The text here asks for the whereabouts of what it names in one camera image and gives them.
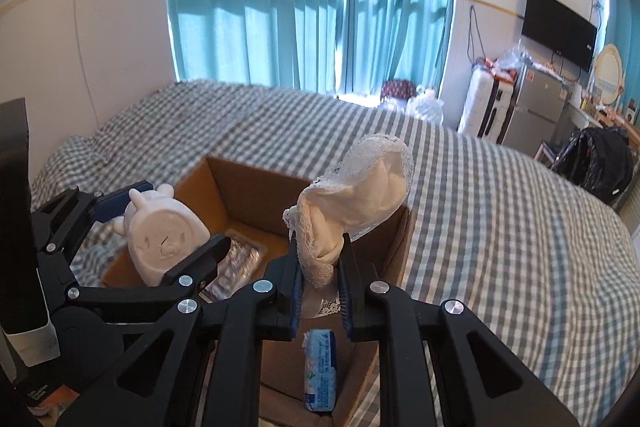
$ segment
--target white plush toy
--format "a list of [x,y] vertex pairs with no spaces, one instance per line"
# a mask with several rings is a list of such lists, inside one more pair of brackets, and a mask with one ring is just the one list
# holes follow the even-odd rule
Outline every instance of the white plush toy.
[[174,200],[168,184],[156,190],[129,191],[131,202],[113,229],[127,238],[129,254],[148,286],[158,286],[164,273],[204,245],[209,230],[190,208]]

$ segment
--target silver refrigerator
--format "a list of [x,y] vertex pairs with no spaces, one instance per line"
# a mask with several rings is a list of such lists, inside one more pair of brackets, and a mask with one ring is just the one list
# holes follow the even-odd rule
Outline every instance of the silver refrigerator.
[[533,158],[540,144],[551,140],[566,95],[567,87],[560,80],[530,66],[523,68],[501,144]]

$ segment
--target television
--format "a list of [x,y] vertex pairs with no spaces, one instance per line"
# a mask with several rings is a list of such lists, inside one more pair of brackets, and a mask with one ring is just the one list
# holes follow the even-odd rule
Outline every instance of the television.
[[598,29],[557,0],[527,0],[522,34],[589,71]]

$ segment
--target white fabric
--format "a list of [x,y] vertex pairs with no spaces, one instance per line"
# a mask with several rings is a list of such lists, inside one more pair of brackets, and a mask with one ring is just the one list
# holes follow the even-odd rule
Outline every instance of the white fabric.
[[364,137],[346,153],[341,165],[305,188],[283,219],[296,233],[305,276],[303,315],[313,316],[322,299],[335,298],[334,266],[343,233],[352,240],[389,218],[411,186],[414,162],[396,137]]

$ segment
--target black pole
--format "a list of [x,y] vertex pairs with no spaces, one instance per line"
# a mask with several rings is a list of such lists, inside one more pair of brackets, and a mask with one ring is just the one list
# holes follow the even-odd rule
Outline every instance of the black pole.
[[12,335],[47,324],[31,228],[29,127],[23,98],[0,104],[0,325]]

